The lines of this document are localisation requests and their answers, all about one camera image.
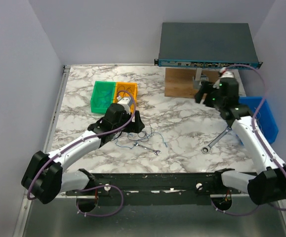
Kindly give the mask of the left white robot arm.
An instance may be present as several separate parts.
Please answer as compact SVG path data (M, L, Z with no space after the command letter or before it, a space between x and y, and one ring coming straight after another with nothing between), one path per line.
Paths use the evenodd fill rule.
M73 173L66 170L86 154L110 142L118 132L140 133L144 127L138 110L131 113L124 105L111 104L104 117L91 124L79 138L55 151L33 154L21 180L28 191L28 199L47 204L59 193L79 190L83 195L91 194L94 182L90 173L83 169Z

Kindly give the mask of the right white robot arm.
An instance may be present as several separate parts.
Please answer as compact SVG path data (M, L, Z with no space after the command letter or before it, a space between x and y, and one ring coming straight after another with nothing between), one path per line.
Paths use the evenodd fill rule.
M221 194L229 188L247 193L256 205L286 199L286 163L269 145L248 105L240 103L239 84L234 77L223 77L215 88L203 81L195 102L217 109L251 155L256 176L235 170L222 171L212 188Z

